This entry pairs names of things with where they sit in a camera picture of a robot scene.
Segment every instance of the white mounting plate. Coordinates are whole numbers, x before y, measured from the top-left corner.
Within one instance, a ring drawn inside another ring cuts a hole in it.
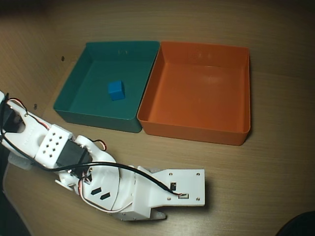
[[[205,171],[168,169],[156,172],[153,176],[170,188],[176,183],[176,193],[189,194],[188,199],[179,199],[155,184],[151,186],[149,206],[204,206],[205,205]]]

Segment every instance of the black cable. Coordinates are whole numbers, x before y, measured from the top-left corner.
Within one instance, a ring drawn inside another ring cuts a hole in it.
[[[125,169],[125,170],[129,170],[132,172],[135,172],[136,174],[139,174],[145,178],[147,178],[148,180],[150,180],[151,182],[155,183],[157,186],[159,186],[160,188],[162,188],[163,190],[175,194],[175,195],[180,195],[178,193],[174,193],[172,190],[170,190],[164,183],[158,181],[156,178],[153,178],[152,176],[148,175],[147,173],[138,170],[136,168],[127,166],[127,165],[123,165],[123,164],[119,164],[119,163],[114,163],[114,162],[89,162],[89,163],[80,163],[80,164],[75,164],[75,165],[69,165],[69,166],[63,166],[63,167],[57,167],[57,168],[47,168],[45,166],[43,166],[42,164],[40,164],[39,162],[37,162],[36,160],[34,160],[34,158],[30,157],[29,155],[27,155],[26,153],[24,153],[23,151],[21,151],[18,147],[16,147],[10,140],[8,140],[5,136],[5,133],[3,131],[3,117],[4,117],[4,108],[6,105],[6,102],[8,100],[9,94],[7,93],[5,96],[4,101],[2,102],[2,109],[1,109],[1,113],[0,113],[0,133],[1,133],[1,137],[6,140],[6,142],[13,147],[13,149],[15,149],[18,153],[20,153],[21,155],[23,155],[24,157],[26,157],[28,160],[30,160],[32,162],[32,164],[38,166],[39,168],[41,168],[44,171],[48,171],[48,172],[58,172],[58,171],[66,171],[66,170],[73,170],[76,168],[82,168],[82,167],[91,167],[91,166],[111,166],[111,167],[117,167],[117,168],[121,168],[121,169]]]

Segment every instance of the storage box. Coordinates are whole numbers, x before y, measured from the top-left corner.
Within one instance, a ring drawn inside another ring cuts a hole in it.
[[[147,134],[241,145],[251,122],[249,50],[162,42],[138,119]]]
[[[155,41],[87,43],[54,109],[70,123],[140,132],[136,115],[158,49]],[[112,101],[115,81],[125,98]]]

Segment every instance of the wire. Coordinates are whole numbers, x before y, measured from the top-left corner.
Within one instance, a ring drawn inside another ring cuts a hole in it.
[[[130,202],[129,204],[127,204],[126,206],[118,209],[118,210],[107,210],[107,209],[104,209],[104,208],[100,208],[94,204],[91,204],[90,202],[88,202],[85,197],[83,196],[83,180],[86,178],[86,176],[83,176],[82,178],[80,178],[79,180],[79,183],[78,183],[78,192],[79,192],[79,195],[81,197],[81,199],[88,205],[100,210],[100,211],[103,211],[103,212],[106,212],[106,213],[117,213],[117,212],[120,212],[124,209],[126,209],[128,206],[130,206],[132,204],[132,202]]]
[[[73,170],[76,168],[82,168],[82,167],[91,167],[91,166],[111,166],[111,167],[117,167],[117,168],[121,168],[121,169],[125,169],[125,170],[129,170],[132,172],[135,172],[136,174],[139,174],[141,176],[143,176],[144,178],[147,178],[148,180],[150,180],[151,182],[155,183],[157,186],[159,186],[160,188],[162,188],[163,190],[174,194],[174,195],[182,195],[182,193],[175,193],[172,190],[170,190],[164,183],[158,181],[156,178],[152,177],[151,175],[148,175],[147,173],[138,170],[136,168],[127,166],[127,165],[123,165],[123,164],[119,164],[119,163],[115,163],[115,162],[88,162],[88,163],[80,163],[80,164],[75,164],[75,165],[68,165],[68,166],[63,166],[63,167],[57,167],[57,168],[47,168],[45,166],[43,166],[42,164],[40,164],[39,162],[37,162],[35,160],[35,157],[30,157],[29,155],[27,155],[25,152],[23,152],[22,150],[20,150],[18,147],[16,147],[10,140],[8,140],[8,138],[5,136],[5,132],[3,130],[3,117],[4,117],[4,108],[6,105],[6,102],[8,100],[9,94],[7,93],[5,96],[5,99],[2,103],[2,109],[0,112],[0,133],[1,133],[1,138],[4,139],[13,149],[15,149],[19,154],[21,154],[22,156],[26,157],[28,160],[30,160],[32,162],[33,165],[36,165],[37,167],[39,167],[40,169],[47,171],[47,172],[59,172],[59,171],[67,171],[67,170]]]
[[[100,144],[102,144],[102,146],[103,146],[103,151],[106,151],[107,150],[107,145],[106,145],[106,143],[103,141],[103,140],[101,140],[101,139],[96,139],[96,140],[92,140],[92,139],[90,139],[93,143],[95,143],[95,142],[99,142]]]
[[[23,104],[23,102],[22,102],[20,99],[13,97],[13,98],[10,98],[8,101],[17,102],[21,107],[23,107],[23,109],[25,110],[25,112],[26,112],[26,114],[27,114],[28,116],[30,116],[30,117],[32,117],[33,119],[35,119],[39,124],[41,124],[42,126],[44,126],[47,130],[50,129],[49,125],[47,125],[46,123],[40,121],[39,119],[37,119],[37,118],[34,117],[33,115],[29,114],[29,112],[28,112],[26,106]]]

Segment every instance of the wooden wall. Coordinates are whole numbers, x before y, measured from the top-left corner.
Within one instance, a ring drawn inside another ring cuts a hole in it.
[[[67,0],[47,13],[74,59],[89,41],[180,40],[249,47],[252,69],[315,74],[315,19],[292,0]]]
[[[61,44],[39,2],[0,2],[1,91],[41,115],[64,73],[61,56]]]

